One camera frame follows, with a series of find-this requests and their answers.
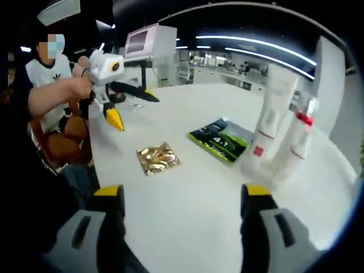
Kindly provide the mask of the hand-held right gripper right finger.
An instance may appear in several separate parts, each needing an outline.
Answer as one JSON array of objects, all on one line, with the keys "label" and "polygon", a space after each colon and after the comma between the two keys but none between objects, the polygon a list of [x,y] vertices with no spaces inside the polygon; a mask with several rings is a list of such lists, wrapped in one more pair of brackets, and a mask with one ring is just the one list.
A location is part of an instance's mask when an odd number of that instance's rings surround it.
[{"label": "hand-held right gripper right finger", "polygon": [[305,272],[312,263],[306,226],[261,185],[241,188],[242,272]]}]

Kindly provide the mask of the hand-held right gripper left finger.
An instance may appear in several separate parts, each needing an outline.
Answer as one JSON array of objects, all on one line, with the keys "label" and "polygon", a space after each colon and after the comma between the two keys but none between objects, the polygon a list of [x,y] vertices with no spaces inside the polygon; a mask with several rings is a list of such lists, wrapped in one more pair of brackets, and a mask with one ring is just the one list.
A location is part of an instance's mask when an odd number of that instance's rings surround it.
[{"label": "hand-held right gripper left finger", "polygon": [[125,241],[122,185],[97,190],[59,230],[55,263],[62,272],[147,272]]}]

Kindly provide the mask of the person's left hand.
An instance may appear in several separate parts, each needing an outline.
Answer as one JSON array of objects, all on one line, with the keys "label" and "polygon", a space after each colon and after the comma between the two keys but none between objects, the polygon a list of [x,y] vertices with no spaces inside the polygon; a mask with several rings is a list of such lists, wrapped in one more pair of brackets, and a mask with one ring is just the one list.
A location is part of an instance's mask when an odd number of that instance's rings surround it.
[{"label": "person's left hand", "polygon": [[75,78],[75,91],[78,98],[91,96],[93,83],[90,80],[90,62],[86,56],[81,56],[72,64],[72,76]]}]

